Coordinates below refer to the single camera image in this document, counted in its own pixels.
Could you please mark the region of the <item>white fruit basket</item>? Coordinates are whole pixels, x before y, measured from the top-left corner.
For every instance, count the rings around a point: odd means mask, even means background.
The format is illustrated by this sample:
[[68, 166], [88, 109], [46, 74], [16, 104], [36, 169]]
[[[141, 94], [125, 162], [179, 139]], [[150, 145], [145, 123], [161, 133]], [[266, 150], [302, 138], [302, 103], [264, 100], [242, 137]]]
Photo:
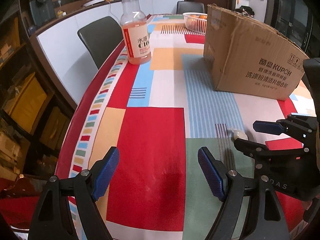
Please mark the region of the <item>white fruit basket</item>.
[[207, 29], [207, 14], [199, 12], [183, 13], [185, 27], [198, 34], [205, 35]]

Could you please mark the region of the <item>white counter cabinet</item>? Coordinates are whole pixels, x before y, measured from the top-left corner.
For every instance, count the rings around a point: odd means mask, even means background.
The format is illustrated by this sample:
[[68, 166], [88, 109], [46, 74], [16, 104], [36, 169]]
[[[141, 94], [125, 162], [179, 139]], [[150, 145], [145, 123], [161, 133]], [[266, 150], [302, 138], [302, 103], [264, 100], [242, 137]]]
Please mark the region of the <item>white counter cabinet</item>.
[[72, 108], [122, 41], [122, 14], [120, 2], [104, 2], [56, 19], [30, 36], [45, 71]]

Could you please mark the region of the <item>grey chair far end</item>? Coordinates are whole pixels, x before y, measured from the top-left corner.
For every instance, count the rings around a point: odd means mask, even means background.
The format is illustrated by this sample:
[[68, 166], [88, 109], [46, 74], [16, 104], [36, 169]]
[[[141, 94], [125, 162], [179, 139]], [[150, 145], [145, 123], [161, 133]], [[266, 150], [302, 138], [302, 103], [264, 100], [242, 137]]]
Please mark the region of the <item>grey chair far end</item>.
[[183, 14], [185, 12], [205, 13], [203, 3], [178, 1], [176, 6], [176, 14]]

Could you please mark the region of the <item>colourful patterned tablecloth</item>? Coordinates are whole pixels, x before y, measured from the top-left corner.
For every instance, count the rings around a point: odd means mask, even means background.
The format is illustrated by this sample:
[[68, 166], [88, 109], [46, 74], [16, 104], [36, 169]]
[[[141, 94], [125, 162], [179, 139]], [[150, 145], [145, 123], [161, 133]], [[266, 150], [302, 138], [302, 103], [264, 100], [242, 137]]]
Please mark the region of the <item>colourful patterned tablecloth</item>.
[[111, 146], [119, 164], [99, 212], [114, 239], [204, 239], [221, 206], [197, 161], [206, 146], [244, 177], [254, 161], [232, 142], [235, 129], [272, 150], [300, 148], [287, 135], [253, 130], [257, 120], [315, 114], [300, 83], [285, 101], [216, 92], [203, 60], [204, 37], [187, 33], [178, 15], [148, 20], [152, 59], [127, 61], [123, 44], [104, 62], [71, 120], [56, 175], [74, 177]]

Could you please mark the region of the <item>black coffee machine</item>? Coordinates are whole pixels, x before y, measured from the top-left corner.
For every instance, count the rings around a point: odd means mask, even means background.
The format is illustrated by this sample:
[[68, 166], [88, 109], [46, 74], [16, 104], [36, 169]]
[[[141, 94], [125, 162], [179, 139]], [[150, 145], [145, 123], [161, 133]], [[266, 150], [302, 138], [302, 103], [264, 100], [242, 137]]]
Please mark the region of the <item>black coffee machine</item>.
[[52, 0], [31, 0], [29, 6], [34, 24], [37, 27], [56, 19]]

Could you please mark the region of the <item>black glass sliding door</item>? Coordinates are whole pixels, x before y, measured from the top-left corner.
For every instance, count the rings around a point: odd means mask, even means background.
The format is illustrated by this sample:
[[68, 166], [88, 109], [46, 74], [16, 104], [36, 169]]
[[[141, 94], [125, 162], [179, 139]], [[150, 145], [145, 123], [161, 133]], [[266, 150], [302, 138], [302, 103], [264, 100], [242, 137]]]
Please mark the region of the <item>black glass sliding door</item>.
[[303, 0], [274, 0], [271, 25], [307, 50], [313, 27], [313, 16]]

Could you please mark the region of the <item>pink drink bottle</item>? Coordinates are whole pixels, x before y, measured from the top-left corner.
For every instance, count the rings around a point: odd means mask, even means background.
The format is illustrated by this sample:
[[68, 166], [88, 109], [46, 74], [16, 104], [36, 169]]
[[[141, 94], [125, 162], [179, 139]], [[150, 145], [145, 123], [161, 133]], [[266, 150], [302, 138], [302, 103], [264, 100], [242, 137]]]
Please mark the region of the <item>pink drink bottle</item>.
[[147, 63], [151, 60], [151, 50], [146, 15], [140, 9], [139, 0], [121, 0], [121, 3], [120, 24], [129, 63]]

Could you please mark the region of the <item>brown cardboard box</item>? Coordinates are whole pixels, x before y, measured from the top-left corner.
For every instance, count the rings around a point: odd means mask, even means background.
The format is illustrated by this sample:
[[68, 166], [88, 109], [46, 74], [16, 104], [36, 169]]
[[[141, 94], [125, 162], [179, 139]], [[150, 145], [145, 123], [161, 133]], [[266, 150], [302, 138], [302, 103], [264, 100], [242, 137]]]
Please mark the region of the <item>brown cardboard box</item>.
[[208, 5], [203, 51], [215, 90], [286, 100], [308, 56], [273, 27]]

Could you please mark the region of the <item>small white wrapped candy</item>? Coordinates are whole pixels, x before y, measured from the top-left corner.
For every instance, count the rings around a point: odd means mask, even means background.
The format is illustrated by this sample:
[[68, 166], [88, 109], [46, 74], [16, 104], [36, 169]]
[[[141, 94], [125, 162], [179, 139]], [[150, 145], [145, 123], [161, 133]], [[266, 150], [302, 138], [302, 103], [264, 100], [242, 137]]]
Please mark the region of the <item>small white wrapped candy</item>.
[[228, 132], [231, 133], [233, 140], [236, 140], [236, 139], [248, 140], [248, 136], [242, 130], [230, 128], [228, 129]]

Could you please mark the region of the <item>grey chair left side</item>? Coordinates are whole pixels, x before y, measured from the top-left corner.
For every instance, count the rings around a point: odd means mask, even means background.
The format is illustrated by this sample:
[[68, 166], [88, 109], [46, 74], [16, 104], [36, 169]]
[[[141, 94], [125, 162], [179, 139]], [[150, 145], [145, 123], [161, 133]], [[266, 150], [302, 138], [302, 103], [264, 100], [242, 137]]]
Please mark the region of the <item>grey chair left side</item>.
[[77, 32], [98, 69], [123, 40], [120, 25], [110, 16], [96, 20]]

